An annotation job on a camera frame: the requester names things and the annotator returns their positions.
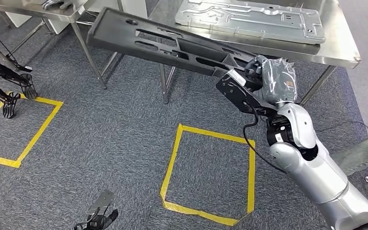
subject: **yellow tape square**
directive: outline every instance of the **yellow tape square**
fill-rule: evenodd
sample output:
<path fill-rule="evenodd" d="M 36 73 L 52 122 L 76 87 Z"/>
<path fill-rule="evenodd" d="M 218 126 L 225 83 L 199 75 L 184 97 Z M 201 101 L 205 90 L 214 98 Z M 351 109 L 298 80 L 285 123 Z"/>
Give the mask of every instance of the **yellow tape square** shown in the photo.
<path fill-rule="evenodd" d="M 216 132 L 212 132 L 212 131 L 208 131 L 208 130 L 203 130 L 203 129 L 189 127 L 189 126 L 183 126 L 183 125 L 179 124 L 178 128 L 177 128 L 177 134 L 175 136 L 175 142 L 174 142 L 174 147 L 173 147 L 173 150 L 172 150 L 172 156 L 170 158 L 170 162 L 169 162 L 169 165 L 167 167 L 166 176 L 164 177 L 164 180 L 163 180 L 163 183 L 162 183 L 161 189 L 160 189 L 160 195 L 161 195 L 161 199 L 163 201 L 163 206 L 168 210 L 172 210 L 172 211 L 176 211 L 176 212 L 180 212 L 180 213 L 184 213 L 184 214 L 189 214 L 189 215 L 199 215 L 201 217 L 204 217 L 204 218 L 210 219 L 212 221 L 215 221 L 217 223 L 225 224 L 225 225 L 228 225 L 228 226 L 235 225 L 239 221 L 238 219 L 220 217 L 220 216 L 217 216 L 217 215 L 212 215 L 212 214 L 206 213 L 204 211 L 195 210 L 195 209 L 192 209 L 192 208 L 189 208 L 189 207 L 184 207 L 184 206 L 166 201 L 167 189 L 168 189 L 168 186 L 169 186 L 169 183 L 170 183 L 170 178 L 171 178 L 171 175 L 172 175 L 172 172 L 173 172 L 174 162 L 175 162 L 175 158 L 177 156 L 177 150 L 178 150 L 178 147 L 180 145 L 180 140 L 181 140 L 181 136 L 183 134 L 183 131 L 197 133 L 197 134 L 201 134 L 201 135 L 206 135 L 206 136 L 211 136 L 211 137 L 215 137 L 215 138 L 220 138 L 220 139 L 225 139 L 225 140 L 230 140 L 230 141 L 235 141 L 235 142 L 247 144 L 246 140 L 244 138 L 234 137 L 234 136 L 227 135 L 227 134 L 216 133 Z M 251 143 L 251 145 L 253 147 L 255 147 L 255 142 L 253 140 L 249 140 L 249 142 Z M 254 169 L 254 164 L 255 164 L 254 161 L 255 161 L 254 151 L 251 148 L 249 148 L 249 181 L 248 181 L 248 202 L 247 202 L 247 213 L 246 213 L 246 215 L 251 213 L 253 211 L 253 208 L 254 208 L 254 170 L 255 170 Z"/>
<path fill-rule="evenodd" d="M 22 99 L 26 99 L 26 97 L 23 94 L 20 94 Z M 17 160 L 10 160 L 6 158 L 0 157 L 0 164 L 10 166 L 13 168 L 19 168 L 22 160 L 26 157 L 26 155 L 29 153 L 29 151 L 32 149 L 33 145 L 37 142 L 39 137 L 42 135 L 44 130 L 47 128 L 48 124 L 53 120 L 53 117 L 56 115 L 56 113 L 59 111 L 61 106 L 63 105 L 62 102 L 50 100 L 47 98 L 42 97 L 36 97 L 34 101 L 51 104 L 54 105 L 53 111 L 50 113 L 50 115 L 47 117 L 47 119 L 44 121 L 43 125 L 39 128 L 37 133 L 33 136 L 32 140 L 30 140 L 29 144 L 26 146 L 26 148 L 23 150 L 23 152 L 20 154 Z"/>

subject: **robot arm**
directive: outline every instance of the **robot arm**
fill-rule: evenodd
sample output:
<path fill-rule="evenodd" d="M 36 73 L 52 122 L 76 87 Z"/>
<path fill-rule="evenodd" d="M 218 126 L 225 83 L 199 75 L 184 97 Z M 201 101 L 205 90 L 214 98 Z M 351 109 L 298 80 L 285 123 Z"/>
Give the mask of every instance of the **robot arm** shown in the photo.
<path fill-rule="evenodd" d="M 368 230 L 368 200 L 318 140 L 308 112 L 294 104 L 297 91 L 291 66 L 284 60 L 259 60 L 259 93 L 253 93 L 253 87 L 234 70 L 223 76 L 217 88 L 242 112 L 268 118 L 270 155 L 318 207 L 330 229 Z"/>
<path fill-rule="evenodd" d="M 276 164 L 318 207 L 331 229 L 368 229 L 368 200 L 348 181 L 318 140 L 308 112 L 288 103 L 277 114 L 290 122 L 289 139 L 293 141 L 278 138 L 270 143 L 270 155 Z M 268 139 L 278 134 L 268 133 Z"/>

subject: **black cable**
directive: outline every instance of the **black cable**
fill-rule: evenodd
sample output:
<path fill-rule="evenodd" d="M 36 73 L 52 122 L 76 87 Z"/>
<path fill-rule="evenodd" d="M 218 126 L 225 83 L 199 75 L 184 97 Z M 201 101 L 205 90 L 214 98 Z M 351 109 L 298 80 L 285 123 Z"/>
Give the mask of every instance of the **black cable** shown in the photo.
<path fill-rule="evenodd" d="M 78 230 L 78 226 L 80 226 L 82 228 L 82 226 L 84 224 L 89 224 L 96 217 L 96 215 L 98 215 L 99 210 L 101 210 L 101 207 L 98 207 L 96 209 L 96 211 L 94 212 L 94 214 L 92 215 L 92 217 L 89 220 L 87 220 L 86 222 L 82 222 L 82 223 L 78 223 L 78 224 L 74 225 L 74 230 Z"/>
<path fill-rule="evenodd" d="M 339 123 L 339 124 L 337 124 L 333 127 L 328 127 L 328 128 L 325 128 L 325 129 L 321 129 L 321 130 L 318 130 L 316 132 L 318 133 L 318 132 L 324 132 L 324 131 L 327 131 L 327 130 L 330 130 L 330 129 L 334 129 L 334 128 L 337 128 L 337 127 L 339 127 L 343 124 L 346 124 L 346 123 L 358 123 L 358 124 L 364 125 L 368 129 L 368 126 L 363 122 L 360 122 L 360 121 L 344 121 L 344 122 L 341 122 L 341 123 Z"/>
<path fill-rule="evenodd" d="M 253 115 L 254 115 L 254 122 L 252 124 L 248 124 L 248 125 L 245 125 L 243 127 L 243 137 L 245 138 L 246 140 L 246 143 L 249 145 L 249 147 L 257 154 L 257 156 L 259 156 L 264 162 L 266 162 L 268 165 L 272 166 L 274 169 L 284 173 L 284 174 L 287 174 L 284 170 L 278 168 L 277 166 L 275 166 L 274 164 L 272 164 L 271 162 L 269 162 L 268 160 L 266 160 L 262 155 L 260 155 L 259 152 L 256 151 L 256 149 L 250 144 L 247 136 L 246 136 L 246 128 L 249 128 L 249 127 L 253 127 L 255 125 L 257 125 L 257 123 L 259 123 L 259 117 L 257 116 L 257 112 L 256 110 L 250 106 L 250 108 L 252 109 L 253 111 Z"/>
<path fill-rule="evenodd" d="M 15 58 L 15 56 L 11 53 L 11 51 L 5 46 L 5 44 L 0 40 L 0 43 L 3 45 L 3 47 L 5 47 L 5 49 L 8 51 L 8 56 L 11 56 L 13 58 L 14 61 L 18 62 Z"/>

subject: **person's leg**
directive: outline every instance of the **person's leg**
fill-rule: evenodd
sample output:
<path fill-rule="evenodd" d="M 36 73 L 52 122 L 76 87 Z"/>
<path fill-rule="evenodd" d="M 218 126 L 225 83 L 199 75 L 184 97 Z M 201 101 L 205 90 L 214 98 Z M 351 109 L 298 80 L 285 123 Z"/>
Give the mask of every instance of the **person's leg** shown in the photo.
<path fill-rule="evenodd" d="M 368 139 L 331 157 L 346 175 L 364 170 L 368 167 Z"/>

